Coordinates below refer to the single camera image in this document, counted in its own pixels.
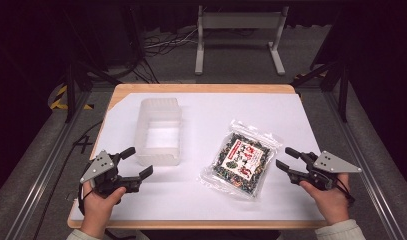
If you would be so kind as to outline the person's right hand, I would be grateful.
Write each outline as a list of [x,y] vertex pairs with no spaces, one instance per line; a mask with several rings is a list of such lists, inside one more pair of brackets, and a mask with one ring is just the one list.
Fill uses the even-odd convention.
[[328,226],[349,220],[348,200],[339,189],[321,191],[307,181],[299,185],[314,199]]

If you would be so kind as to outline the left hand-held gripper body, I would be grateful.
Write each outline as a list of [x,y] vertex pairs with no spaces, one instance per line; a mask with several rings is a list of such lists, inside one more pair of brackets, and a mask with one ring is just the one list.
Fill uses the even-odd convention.
[[101,196],[109,196],[120,187],[125,187],[127,193],[138,192],[141,185],[140,177],[120,176],[118,164],[121,160],[120,153],[109,154],[102,150],[87,165],[80,183],[89,182],[93,190]]

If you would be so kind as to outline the black tape floor mark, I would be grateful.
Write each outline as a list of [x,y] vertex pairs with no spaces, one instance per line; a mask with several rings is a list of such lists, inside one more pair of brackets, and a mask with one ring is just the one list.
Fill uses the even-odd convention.
[[87,147],[93,145],[93,143],[90,142],[89,139],[89,135],[81,136],[77,141],[74,142],[73,146],[78,147],[80,149],[80,153],[84,154]]

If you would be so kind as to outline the yellow black hazard tape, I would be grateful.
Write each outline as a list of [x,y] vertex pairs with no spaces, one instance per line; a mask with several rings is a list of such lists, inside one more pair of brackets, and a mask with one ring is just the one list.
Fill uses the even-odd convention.
[[68,104],[62,102],[63,96],[67,93],[67,85],[62,84],[59,89],[56,91],[56,95],[53,101],[49,104],[51,109],[68,109]]

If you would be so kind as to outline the white metal stand frame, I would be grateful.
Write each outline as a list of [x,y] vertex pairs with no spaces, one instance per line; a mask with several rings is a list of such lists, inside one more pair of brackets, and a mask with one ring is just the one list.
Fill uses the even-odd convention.
[[275,37],[267,46],[278,75],[285,74],[285,68],[278,52],[289,7],[274,12],[206,12],[202,6],[198,8],[197,19],[197,51],[195,74],[202,75],[204,67],[204,30],[205,29],[273,29]]

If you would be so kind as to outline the person's left hand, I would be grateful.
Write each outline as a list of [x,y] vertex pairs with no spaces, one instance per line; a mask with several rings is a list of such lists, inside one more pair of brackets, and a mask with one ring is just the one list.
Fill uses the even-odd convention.
[[96,194],[89,182],[83,184],[85,215],[80,230],[85,234],[102,239],[114,206],[126,193],[125,187],[116,189],[111,195],[103,198]]

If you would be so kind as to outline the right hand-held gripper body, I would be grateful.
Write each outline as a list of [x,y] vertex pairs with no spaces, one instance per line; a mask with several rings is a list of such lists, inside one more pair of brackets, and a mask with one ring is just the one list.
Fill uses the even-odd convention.
[[293,184],[307,181],[321,191],[337,186],[340,173],[361,173],[362,168],[355,166],[327,151],[319,156],[310,152],[300,152],[299,157],[306,163],[306,173],[290,169],[289,178]]

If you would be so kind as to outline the clear dried seaweed packet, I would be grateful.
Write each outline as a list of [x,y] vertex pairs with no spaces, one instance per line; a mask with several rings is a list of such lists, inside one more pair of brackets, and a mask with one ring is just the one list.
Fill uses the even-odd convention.
[[254,199],[281,147],[281,138],[273,133],[232,120],[214,160],[201,171],[200,181],[219,192]]

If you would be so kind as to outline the translucent plastic container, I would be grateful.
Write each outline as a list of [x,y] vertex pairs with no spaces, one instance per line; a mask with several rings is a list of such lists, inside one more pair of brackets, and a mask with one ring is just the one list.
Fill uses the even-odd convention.
[[143,165],[176,166],[180,163],[182,109],[176,98],[148,98],[140,105],[134,145]]

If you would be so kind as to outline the aluminium floor rail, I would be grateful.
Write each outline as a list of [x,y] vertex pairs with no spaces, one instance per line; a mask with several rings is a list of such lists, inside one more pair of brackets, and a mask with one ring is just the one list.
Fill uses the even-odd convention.
[[32,183],[4,240],[21,239],[58,164],[65,143],[79,117],[80,107],[85,105],[89,95],[89,92],[78,94],[74,102],[77,110],[69,121],[66,121],[67,111],[53,112],[37,139],[33,141],[31,151],[27,151],[26,165],[16,173],[16,180],[25,180],[27,176],[31,176]]
[[391,240],[407,240],[383,194],[383,191],[375,180],[368,162],[359,148],[350,127],[342,120],[342,117],[338,111],[338,103],[336,102],[333,94],[326,92],[324,93],[324,98],[327,105],[333,112],[335,119],[338,121],[338,125],[346,139],[348,146],[350,147],[350,151],[355,163],[363,169],[361,173],[362,182],[389,238]]

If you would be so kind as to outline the black tripod stand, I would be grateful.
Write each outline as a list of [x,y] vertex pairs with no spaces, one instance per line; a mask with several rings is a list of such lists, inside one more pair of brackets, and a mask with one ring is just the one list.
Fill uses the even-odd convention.
[[321,83],[320,89],[324,92],[331,92],[336,85],[339,85],[338,96],[338,113],[343,122],[347,122],[347,97],[348,97],[348,68],[345,63],[341,61],[334,61],[331,63],[323,64],[316,69],[304,75],[296,75],[291,86],[296,88],[302,84],[314,79],[316,76],[325,74]]
[[66,86],[67,86],[67,107],[68,113],[66,117],[66,123],[69,123],[76,112],[76,99],[75,99],[75,87],[78,86],[82,92],[89,92],[92,87],[92,80],[89,76],[89,73],[92,73],[102,79],[105,82],[108,82],[114,86],[120,84],[120,81],[115,79],[112,76],[104,73],[101,70],[98,70],[95,67],[92,67],[89,64],[86,64],[83,61],[71,60],[67,65],[66,69]]

